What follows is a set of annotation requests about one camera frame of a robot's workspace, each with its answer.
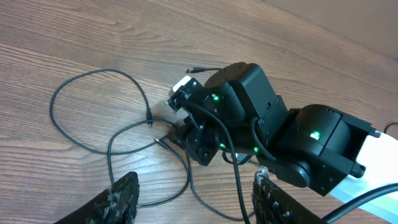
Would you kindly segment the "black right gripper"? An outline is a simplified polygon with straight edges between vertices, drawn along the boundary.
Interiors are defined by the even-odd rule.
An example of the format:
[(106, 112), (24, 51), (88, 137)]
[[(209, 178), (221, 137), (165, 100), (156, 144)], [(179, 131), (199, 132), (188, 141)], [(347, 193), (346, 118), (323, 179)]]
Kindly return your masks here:
[(210, 120), (201, 120), (196, 124), (187, 116), (183, 125), (168, 135), (168, 139), (180, 146), (194, 161), (207, 166), (221, 149), (224, 141), (222, 129)]

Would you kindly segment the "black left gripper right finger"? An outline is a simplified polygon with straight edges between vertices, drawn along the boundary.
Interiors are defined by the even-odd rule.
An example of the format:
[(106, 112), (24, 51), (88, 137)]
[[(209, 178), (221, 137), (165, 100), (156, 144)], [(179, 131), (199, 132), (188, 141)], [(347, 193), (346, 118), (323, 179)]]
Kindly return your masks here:
[(254, 176), (252, 202), (258, 224), (326, 223), (273, 183), (264, 167)]

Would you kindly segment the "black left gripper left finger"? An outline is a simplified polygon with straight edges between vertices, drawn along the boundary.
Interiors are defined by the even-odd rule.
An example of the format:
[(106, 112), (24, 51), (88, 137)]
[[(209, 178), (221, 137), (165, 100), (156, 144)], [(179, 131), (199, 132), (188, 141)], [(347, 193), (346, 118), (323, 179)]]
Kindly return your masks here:
[(137, 215), (139, 179), (128, 172), (56, 224), (133, 224)]

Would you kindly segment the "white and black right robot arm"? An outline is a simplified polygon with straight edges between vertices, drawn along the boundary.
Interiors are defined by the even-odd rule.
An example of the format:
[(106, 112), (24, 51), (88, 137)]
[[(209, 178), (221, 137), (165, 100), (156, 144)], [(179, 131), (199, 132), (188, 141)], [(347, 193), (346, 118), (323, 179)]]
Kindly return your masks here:
[[(372, 124), (326, 105), (287, 109), (263, 69), (238, 62), (214, 68), (200, 83), (192, 71), (169, 93), (169, 106), (187, 117), (170, 140), (207, 166), (218, 151), (255, 156), (261, 169), (253, 192), (258, 222), (332, 223), (360, 208), (397, 222), (397, 139)], [(268, 177), (343, 206), (319, 218)]]

